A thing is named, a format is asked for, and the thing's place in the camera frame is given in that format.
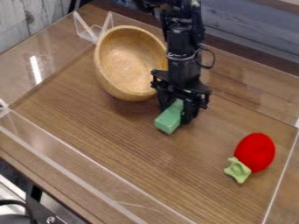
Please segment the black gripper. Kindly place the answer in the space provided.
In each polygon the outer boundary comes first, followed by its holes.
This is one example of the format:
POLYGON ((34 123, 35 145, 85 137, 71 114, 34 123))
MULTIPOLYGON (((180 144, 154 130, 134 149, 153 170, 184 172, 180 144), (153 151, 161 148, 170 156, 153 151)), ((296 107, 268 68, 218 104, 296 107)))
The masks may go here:
POLYGON ((210 88, 198 78, 194 78, 182 86, 172 84, 168 80, 168 72, 152 70, 150 88, 156 90, 160 111, 164 111, 176 99, 182 100, 181 125, 186 125, 197 116, 200 109, 206 109, 210 97, 210 88))

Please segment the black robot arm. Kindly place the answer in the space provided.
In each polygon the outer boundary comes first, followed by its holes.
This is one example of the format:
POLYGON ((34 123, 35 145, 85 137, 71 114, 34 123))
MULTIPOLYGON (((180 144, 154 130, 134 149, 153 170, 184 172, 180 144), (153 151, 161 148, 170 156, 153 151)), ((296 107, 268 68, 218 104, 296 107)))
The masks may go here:
POLYGON ((201 83, 201 69, 212 69, 201 64, 205 29, 201 21, 201 0, 133 0, 136 8, 146 13, 165 4, 158 19, 162 38, 166 43, 165 58, 168 68, 153 69, 150 87, 157 91, 160 110, 164 112, 181 101, 178 124, 188 124, 200 109, 206 109, 210 88, 201 83))

